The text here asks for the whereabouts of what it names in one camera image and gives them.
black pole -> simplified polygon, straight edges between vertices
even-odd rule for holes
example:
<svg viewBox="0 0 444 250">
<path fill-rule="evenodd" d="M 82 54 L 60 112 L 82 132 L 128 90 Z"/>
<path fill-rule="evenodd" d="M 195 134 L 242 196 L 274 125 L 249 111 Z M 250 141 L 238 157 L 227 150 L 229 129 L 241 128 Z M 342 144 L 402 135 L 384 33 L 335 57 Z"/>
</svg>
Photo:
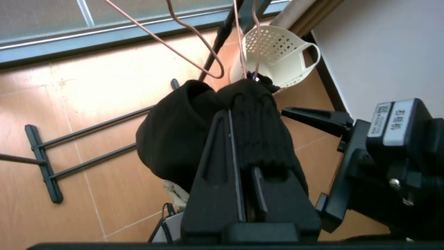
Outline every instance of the black pole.
<svg viewBox="0 0 444 250">
<path fill-rule="evenodd" d="M 237 0 L 237 10 L 240 9 L 242 3 L 244 0 Z M 213 44 L 213 50 L 216 53 L 219 53 L 221 50 L 221 47 L 223 44 L 225 44 L 225 41 L 230 36 L 231 31 L 233 30 L 233 22 L 234 22 L 234 7 L 231 8 L 230 12 L 228 13 L 227 18 L 223 23 L 219 26 L 219 29 L 217 30 L 217 36 L 214 40 Z M 209 70 L 210 67 L 213 65 L 214 62 L 214 56 L 210 53 L 210 55 L 207 58 L 207 61 L 205 62 L 205 65 L 203 66 L 204 69 Z M 207 74 L 205 72 L 201 72 L 199 76 L 199 80 L 203 81 Z"/>
<path fill-rule="evenodd" d="M 10 162 L 14 162 L 14 163 L 28 163 L 28 164 L 36 164 L 36 165 L 44 164 L 43 160 L 23 158 L 23 157 L 19 157 L 19 156 L 9 156 L 9 155 L 2 154 L 2 153 L 0 153 L 0 160 L 10 161 Z"/>
<path fill-rule="evenodd" d="M 109 160 L 109 159 L 111 159 L 111 158 L 113 158 L 113 157 L 115 157 L 115 156 L 118 156 L 118 155 L 120 155 L 120 154 L 123 154 L 123 153 L 129 152 L 129 151 L 131 151 L 131 150 L 133 150 L 133 149 L 135 149 L 135 148 L 136 148 L 136 144 L 133 143 L 133 144 L 128 145 L 128 146 L 126 146 L 126 147 L 123 147 L 123 148 L 121 148 L 121 149 L 117 149 L 116 151 L 113 151 L 113 152 L 110 152 L 110 153 L 104 154 L 104 155 L 99 156 L 99 157 L 97 157 L 97 158 L 94 158 L 94 159 L 92 159 L 92 160 L 88 160 L 87 162 L 81 163 L 81 164 L 79 164 L 79 165 L 77 165 L 77 166 L 70 167 L 69 169 L 65 169 L 65 170 L 63 170 L 63 171 L 61 171 L 61 172 L 58 172 L 58 173 L 56 173 L 56 174 L 53 174 L 53 175 L 50 176 L 49 178 L 50 178 L 51 180 L 54 180 L 54 179 L 59 180 L 59 179 L 61 179 L 61 178 L 67 177 L 67 176 L 70 175 L 70 174 L 73 174 L 74 172 L 77 172 L 78 170 L 81 170 L 81 169 L 86 168 L 86 167 L 92 167 L 92 166 L 94 166 L 94 165 L 96 165 L 96 164 L 99 164 L 100 162 L 102 162 L 102 161 L 104 161 L 104 160 Z"/>
<path fill-rule="evenodd" d="M 117 123 L 117 122 L 122 122 L 122 121 L 124 121 L 126 119 L 129 119 L 129 118 L 132 118 L 132 117 L 136 117 L 138 115 L 143 115 L 144 113 L 150 111 L 153 108 L 154 108 L 154 106 L 150 106 L 150 107 L 147 107 L 147 108 L 142 108 L 141 110 L 138 110 L 138 111 L 135 111 L 135 112 L 131 112 L 131 113 L 127 114 L 127 115 L 122 115 L 122 116 L 120 116 L 118 118 L 111 119 L 111 120 L 109 120 L 107 122 L 102 122 L 101 124 L 97 124 L 97 125 L 91 126 L 89 128 L 84 128 L 84 129 L 79 130 L 77 132 L 70 133 L 69 135 L 64 135 L 64 136 L 56 138 L 54 140 L 50 140 L 49 142 L 44 142 L 41 145 L 39 145 L 39 148 L 41 148 L 41 149 L 42 148 L 48 148 L 48 147 L 50 147 L 52 145 L 58 144 L 58 143 L 63 142 L 65 140 L 69 140 L 69 139 L 77 137 L 79 135 L 84 135 L 84 134 L 90 133 L 90 132 L 95 131 L 95 130 L 97 130 L 99 128 L 103 128 L 103 127 L 109 126 L 109 125 Z"/>
</svg>

white wall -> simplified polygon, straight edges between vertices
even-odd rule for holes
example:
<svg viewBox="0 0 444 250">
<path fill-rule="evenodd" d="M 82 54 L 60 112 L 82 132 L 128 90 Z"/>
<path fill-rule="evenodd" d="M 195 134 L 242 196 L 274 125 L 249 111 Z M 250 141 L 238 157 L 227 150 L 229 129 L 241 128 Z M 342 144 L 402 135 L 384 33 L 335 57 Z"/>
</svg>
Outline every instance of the white wall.
<svg viewBox="0 0 444 250">
<path fill-rule="evenodd" d="M 444 0 L 345 0 L 314 29 L 354 119 L 418 97 L 444 117 Z"/>
</svg>

white laundry basket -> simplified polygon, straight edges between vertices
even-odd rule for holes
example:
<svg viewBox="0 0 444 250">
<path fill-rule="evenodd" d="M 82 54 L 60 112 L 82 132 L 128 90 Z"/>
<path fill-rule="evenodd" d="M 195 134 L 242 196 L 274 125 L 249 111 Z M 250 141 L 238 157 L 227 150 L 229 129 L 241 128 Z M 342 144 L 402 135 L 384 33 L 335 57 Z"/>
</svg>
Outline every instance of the white laundry basket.
<svg viewBox="0 0 444 250">
<path fill-rule="evenodd" d="M 256 66 L 257 28 L 249 31 L 242 40 L 247 71 L 254 72 Z M 284 28 L 275 26 L 261 26 L 260 32 L 259 73 L 268 76 L 273 84 L 281 90 L 291 87 L 310 74 L 321 59 L 319 48 L 310 42 L 300 39 Z M 314 64 L 305 66 L 302 52 L 313 46 L 318 52 Z M 234 83 L 242 78 L 240 53 L 230 69 L 230 82 Z"/>
</svg>

copper wire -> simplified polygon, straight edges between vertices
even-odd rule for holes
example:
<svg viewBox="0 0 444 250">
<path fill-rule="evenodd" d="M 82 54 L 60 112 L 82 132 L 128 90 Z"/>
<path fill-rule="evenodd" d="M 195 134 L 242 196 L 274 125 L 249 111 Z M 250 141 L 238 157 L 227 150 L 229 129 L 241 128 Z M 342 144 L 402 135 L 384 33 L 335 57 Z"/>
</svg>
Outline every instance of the copper wire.
<svg viewBox="0 0 444 250">
<path fill-rule="evenodd" d="M 260 42 L 261 42 L 261 24 L 259 23 L 259 20 L 256 16 L 256 7 L 257 7 L 257 0 L 253 1 L 253 20 L 255 20 L 256 23 L 256 68 L 255 68 L 255 75 L 253 76 L 253 80 L 256 80 L 257 74 L 259 73 L 259 57 L 260 57 Z"/>
<path fill-rule="evenodd" d="M 221 73 L 218 76 L 213 75 L 212 73 L 210 73 L 208 70 L 203 69 L 202 67 L 200 67 L 199 65 L 197 65 L 196 63 L 194 63 L 193 61 L 191 61 L 190 59 L 188 59 L 186 56 L 182 55 L 180 52 L 176 51 L 173 47 L 169 46 L 164 40 L 160 39 L 158 36 L 156 36 L 154 33 L 152 33 L 151 31 L 149 31 L 148 29 L 146 29 L 143 25 L 141 25 L 138 21 L 136 21 L 134 18 L 132 18 L 130 15 L 128 15 L 126 12 L 124 12 L 122 9 L 120 9 L 118 6 L 116 6 L 115 4 L 113 4 L 111 2 L 111 0 L 105 0 L 111 7 L 113 7 L 115 10 L 117 10 L 119 13 L 121 13 L 124 17 L 126 17 L 127 19 L 129 19 L 133 24 L 137 25 L 139 28 L 141 28 L 142 30 L 144 30 L 145 32 L 147 32 L 149 35 L 151 35 L 154 39 L 156 39 L 158 42 L 160 42 L 161 44 L 163 44 L 165 47 L 167 47 L 168 49 L 170 49 L 172 52 L 178 54 L 178 56 L 180 56 L 181 58 L 184 58 L 187 62 L 191 63 L 194 67 L 202 70 L 203 72 L 205 72 L 206 74 L 208 74 L 211 77 L 214 77 L 216 79 L 220 79 L 223 78 L 223 75 L 225 74 L 225 70 L 223 68 L 223 64 L 221 62 L 221 59 L 217 56 L 217 53 L 214 52 L 213 48 L 208 44 L 208 42 L 205 40 L 205 38 L 203 38 L 203 36 L 196 30 L 196 28 L 194 28 L 193 26 L 186 24 L 182 21 L 180 21 L 176 14 L 174 13 L 173 10 L 173 6 L 171 4 L 171 0 L 166 0 L 167 4 L 168 4 L 168 10 L 170 12 L 171 17 L 180 25 L 187 27 L 188 29 L 190 29 L 194 34 L 196 34 L 199 39 L 205 44 L 205 46 L 210 50 L 211 54 L 214 56 L 214 59 L 216 59 L 217 63 L 219 64 L 219 67 L 221 68 Z"/>
<path fill-rule="evenodd" d="M 244 50 L 243 50 L 242 41 L 241 41 L 241 29 L 239 28 L 239 16 L 237 14 L 236 0 L 233 0 L 233 6 L 234 6 L 234 19 L 236 20 L 236 28 L 237 28 L 237 42 L 239 43 L 239 53 L 241 56 L 242 73 L 244 75 L 244 78 L 247 78 L 247 69 L 246 69 L 246 65 L 245 65 L 245 55 L 244 55 Z"/>
</svg>

brown curtain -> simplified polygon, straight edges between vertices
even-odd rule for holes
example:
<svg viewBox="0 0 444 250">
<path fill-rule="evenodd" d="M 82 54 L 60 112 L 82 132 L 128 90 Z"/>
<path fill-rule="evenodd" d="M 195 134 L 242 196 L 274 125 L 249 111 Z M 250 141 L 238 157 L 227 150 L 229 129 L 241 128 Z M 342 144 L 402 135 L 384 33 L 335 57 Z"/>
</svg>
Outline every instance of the brown curtain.
<svg viewBox="0 0 444 250">
<path fill-rule="evenodd" d="M 298 37 L 310 32 L 328 14 L 330 14 L 344 0 L 316 0 L 302 16 L 289 28 Z"/>
</svg>

